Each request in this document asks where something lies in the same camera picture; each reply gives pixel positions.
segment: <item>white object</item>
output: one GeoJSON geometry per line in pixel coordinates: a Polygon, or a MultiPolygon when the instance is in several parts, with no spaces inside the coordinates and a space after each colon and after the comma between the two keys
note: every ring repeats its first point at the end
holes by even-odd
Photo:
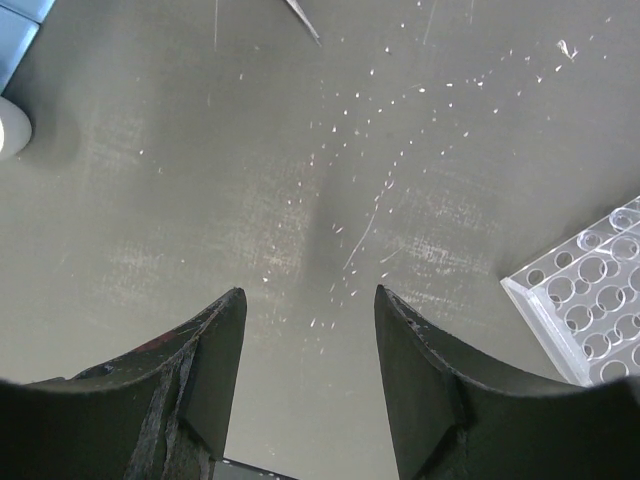
{"type": "Polygon", "coordinates": [[[640,197],[501,283],[569,382],[640,375],[640,197]]]}
{"type": "Polygon", "coordinates": [[[13,157],[31,139],[31,122],[22,110],[0,97],[0,161],[13,157]]]}

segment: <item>gray table surface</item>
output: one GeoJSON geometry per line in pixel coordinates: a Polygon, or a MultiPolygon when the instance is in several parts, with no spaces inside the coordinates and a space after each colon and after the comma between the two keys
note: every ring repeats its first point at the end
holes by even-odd
{"type": "Polygon", "coordinates": [[[322,47],[282,0],[57,1],[5,92],[35,130],[0,165],[0,374],[242,286],[227,456],[392,479],[376,284],[558,378],[498,282],[640,193],[640,5],[301,5],[322,47]]]}

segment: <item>blue object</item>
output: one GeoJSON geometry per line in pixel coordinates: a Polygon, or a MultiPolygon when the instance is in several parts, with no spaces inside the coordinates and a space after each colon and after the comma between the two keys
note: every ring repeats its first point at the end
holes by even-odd
{"type": "Polygon", "coordinates": [[[37,23],[0,7],[0,93],[9,83],[38,28],[37,23]]]}
{"type": "Polygon", "coordinates": [[[55,0],[0,0],[0,6],[13,10],[36,23],[42,23],[55,0]]]}

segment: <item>metal tweezers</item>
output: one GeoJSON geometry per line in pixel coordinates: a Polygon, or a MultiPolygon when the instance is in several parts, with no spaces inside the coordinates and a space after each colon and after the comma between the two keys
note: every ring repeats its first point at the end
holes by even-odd
{"type": "Polygon", "coordinates": [[[298,18],[302,21],[302,23],[304,23],[304,25],[307,27],[307,30],[309,31],[313,39],[316,41],[316,43],[319,46],[322,46],[322,44],[320,43],[320,35],[318,35],[318,32],[316,32],[316,29],[313,28],[313,25],[305,15],[304,10],[302,10],[302,7],[298,4],[297,0],[285,0],[285,1],[287,2],[287,4],[289,4],[289,6],[296,13],[296,15],[298,15],[298,18]]]}

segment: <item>white speck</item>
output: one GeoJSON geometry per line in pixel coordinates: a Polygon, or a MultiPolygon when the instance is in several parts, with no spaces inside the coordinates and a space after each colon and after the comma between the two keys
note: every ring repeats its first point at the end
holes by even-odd
{"type": "Polygon", "coordinates": [[[578,54],[578,50],[573,47],[573,53],[569,53],[569,48],[567,47],[567,42],[565,42],[564,40],[560,39],[560,41],[558,43],[556,43],[556,46],[560,49],[560,51],[562,52],[562,54],[567,57],[569,60],[573,61],[573,59],[575,58],[575,56],[578,54]]]}

